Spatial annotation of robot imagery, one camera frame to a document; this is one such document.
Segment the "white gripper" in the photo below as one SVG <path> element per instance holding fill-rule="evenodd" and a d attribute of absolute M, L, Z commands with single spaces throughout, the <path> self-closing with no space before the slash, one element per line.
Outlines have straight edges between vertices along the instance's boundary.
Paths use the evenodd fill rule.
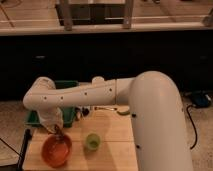
<path fill-rule="evenodd" d="M 63 127 L 63 112 L 60 108 L 38 111 L 40 124 L 49 132 L 55 131 L 55 126 Z"/>

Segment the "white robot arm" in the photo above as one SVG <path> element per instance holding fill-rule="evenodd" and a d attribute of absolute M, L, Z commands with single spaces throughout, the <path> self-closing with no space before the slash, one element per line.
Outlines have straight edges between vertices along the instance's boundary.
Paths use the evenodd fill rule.
<path fill-rule="evenodd" d="M 175 82 L 159 71 L 58 89 L 39 77 L 23 98 L 30 110 L 54 115 L 61 107 L 127 105 L 139 171 L 194 171 L 183 103 Z"/>

